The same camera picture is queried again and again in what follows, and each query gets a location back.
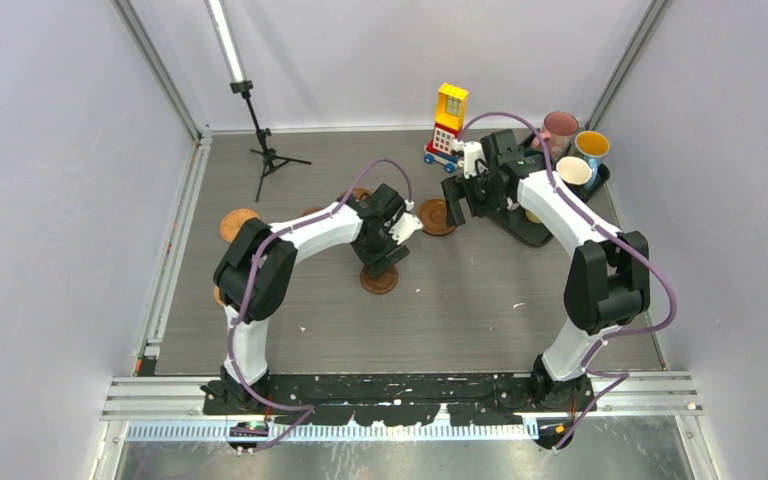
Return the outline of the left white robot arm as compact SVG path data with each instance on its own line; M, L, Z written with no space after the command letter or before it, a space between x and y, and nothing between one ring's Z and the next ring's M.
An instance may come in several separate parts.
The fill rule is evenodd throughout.
M374 294L397 283L396 264L422 230L413 204L386 184L369 195L345 194L327 208L292 221L245 220L219 262L215 292L228 324L220 377L240 412L258 412L267 398L268 322L283 303L294 268L330 248L348 245L362 263L362 284Z

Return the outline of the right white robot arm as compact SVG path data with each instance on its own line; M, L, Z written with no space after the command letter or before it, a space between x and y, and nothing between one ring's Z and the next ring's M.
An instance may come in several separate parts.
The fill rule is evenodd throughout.
M562 170L586 172L586 163L552 163L518 144L512 130L478 142L455 139L451 150L462 171L441 183L448 226L464 224L467 206L471 216L489 217L529 244L554 238L569 254L567 318L535 359L527 391L544 410L583 404L591 349L649 307L646 238L604 221L566 185Z

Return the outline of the wooden ringed coaster front right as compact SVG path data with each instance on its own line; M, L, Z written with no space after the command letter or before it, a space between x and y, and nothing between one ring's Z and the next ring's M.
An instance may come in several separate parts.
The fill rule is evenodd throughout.
M373 295L385 295L398 284L399 274L395 266L388 268L378 277L374 277L371 271L364 266L359 275L361 287Z

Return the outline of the wooden ringed coaster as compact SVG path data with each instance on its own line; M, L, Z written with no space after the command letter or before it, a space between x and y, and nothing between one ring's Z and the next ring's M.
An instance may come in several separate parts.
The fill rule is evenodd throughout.
M353 197L354 197L356 200L358 200L358 201L361 201L361 200L365 200L365 199L366 199L366 198L368 198L368 197L369 197L371 194L372 194L372 191L371 191L371 190L369 190L369 189L367 189L367 188L363 188L363 187L357 187L357 188L355 188L355 189L352 191L352 196L353 196ZM302 215L303 215L303 216L306 216L306 215L310 215L310 214L316 213L316 212L318 212L318 211L320 211L320 210L323 210L323 207L311 207L311 208L308 208L308 209L306 209L305 211L303 211L303 212L302 212Z
M398 284L399 274L395 266L388 268L378 277L374 277L371 271L364 266L359 275L361 287L373 295L385 295Z
M417 216L423 224L423 232L427 235L442 237L456 230L456 226L447 224L447 205L443 198L431 198L422 202Z

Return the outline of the wooden ringed coaster back right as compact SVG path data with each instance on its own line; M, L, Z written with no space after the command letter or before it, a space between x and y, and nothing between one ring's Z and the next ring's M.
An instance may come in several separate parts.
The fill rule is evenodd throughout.
M442 237L456 230L456 226L447 224L447 205L443 198L431 198L422 202L417 216L423 224L423 232L427 235Z

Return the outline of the wooden ringed coaster back middle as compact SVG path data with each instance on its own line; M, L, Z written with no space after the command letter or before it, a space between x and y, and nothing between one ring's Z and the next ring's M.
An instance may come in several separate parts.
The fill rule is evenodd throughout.
M356 200L358 200L358 201L361 201L361 200L365 200L365 199L366 199L366 198L368 198L368 197L369 197L371 194L372 194L372 191L371 191L371 190L369 190L369 189L367 189L367 188L363 188L363 187L357 187L357 188L355 188L355 189L352 191L352 196L353 196L353 197L354 197ZM305 211L303 211L303 212L302 212L302 215L303 215L303 216L306 216L306 215L310 215L310 214L316 213L316 212L318 212L318 211L320 211L320 210L323 210L323 207L311 207L311 208L308 208L308 209L306 209Z

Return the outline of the cork coaster back left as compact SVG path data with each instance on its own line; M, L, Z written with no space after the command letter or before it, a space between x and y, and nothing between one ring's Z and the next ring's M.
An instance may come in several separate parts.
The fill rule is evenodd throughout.
M257 212L248 208L239 208L230 211L220 221L220 238L228 244L232 243L244 223L259 218L260 215Z

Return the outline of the cork coaster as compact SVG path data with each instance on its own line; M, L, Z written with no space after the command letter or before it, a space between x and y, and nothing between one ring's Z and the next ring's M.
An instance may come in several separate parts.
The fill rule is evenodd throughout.
M244 223L259 218L260 215L257 212L248 208L239 208L230 211L220 221L220 238L228 244L232 243Z
M215 302L219 306L223 306L224 307L225 304L224 304L224 302L223 302L223 300L221 298L220 289L217 286L214 286L214 288L213 288L213 298L214 298Z

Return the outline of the cork coaster front left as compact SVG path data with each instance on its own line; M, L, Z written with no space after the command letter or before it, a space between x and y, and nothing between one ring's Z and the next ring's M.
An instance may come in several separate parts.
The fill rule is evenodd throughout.
M214 288L213 288L213 298L214 298L215 302L219 306L223 306L224 307L225 304L224 304L224 302L223 302L223 300L221 298L220 289L217 286L214 286Z

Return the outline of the toy brick tower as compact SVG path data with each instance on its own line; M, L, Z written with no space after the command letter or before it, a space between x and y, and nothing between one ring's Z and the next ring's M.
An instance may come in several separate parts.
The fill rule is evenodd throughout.
M425 146L424 162L440 164L447 173L458 169L458 158L452 144L465 124L469 91L450 83L443 83L437 92L434 125Z

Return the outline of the black serving tray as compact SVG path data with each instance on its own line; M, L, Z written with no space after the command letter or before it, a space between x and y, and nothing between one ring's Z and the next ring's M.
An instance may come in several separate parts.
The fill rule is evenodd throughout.
M519 143L511 129L488 134L481 138L480 143L485 160L492 169L512 161L524 161L529 172L545 169L544 153ZM587 203L606 184L610 175L609 167L600 164L592 176L592 185L568 187L580 200ZM537 216L513 203L509 207L491 212L489 218L529 246L542 247L553 238Z

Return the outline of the pink mug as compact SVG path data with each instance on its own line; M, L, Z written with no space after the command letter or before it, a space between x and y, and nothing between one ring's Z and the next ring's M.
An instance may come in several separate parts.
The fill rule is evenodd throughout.
M559 160L568 151L578 130L579 123L574 115L564 111L550 112L544 117L540 134L532 140L531 147L543 150L540 143L543 140L551 158Z

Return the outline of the blue mug yellow inside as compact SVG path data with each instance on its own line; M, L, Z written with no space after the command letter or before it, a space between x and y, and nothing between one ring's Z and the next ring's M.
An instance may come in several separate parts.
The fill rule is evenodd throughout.
M597 172L604 157L610 151L610 141L603 134L586 130L578 133L573 141L575 155L584 160L593 172Z

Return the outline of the black tripod with light pole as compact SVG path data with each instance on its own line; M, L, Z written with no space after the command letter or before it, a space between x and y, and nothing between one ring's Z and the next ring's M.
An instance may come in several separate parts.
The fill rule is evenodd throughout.
M230 76L229 87L234 94L239 95L245 102L254 127L254 134L259 148L252 148L250 152L259 155L262 163L262 170L255 194L255 201L259 202L264 180L267 177L289 164L312 166L313 163L308 160L279 155L274 148L268 145L267 139L272 135L272 131L269 128L264 128L259 122L252 102L254 84L246 73L241 49L237 44L235 31L229 18L226 4L222 0L206 0L204 4Z

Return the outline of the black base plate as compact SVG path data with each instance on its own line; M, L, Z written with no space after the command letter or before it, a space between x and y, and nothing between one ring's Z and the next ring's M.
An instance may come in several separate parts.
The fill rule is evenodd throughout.
M553 384L529 374L268 374L253 394L228 375L200 387L206 415L269 414L290 425L311 409L308 423L426 426L448 417L453 426L514 425L525 413L570 420L592 401L588 379Z

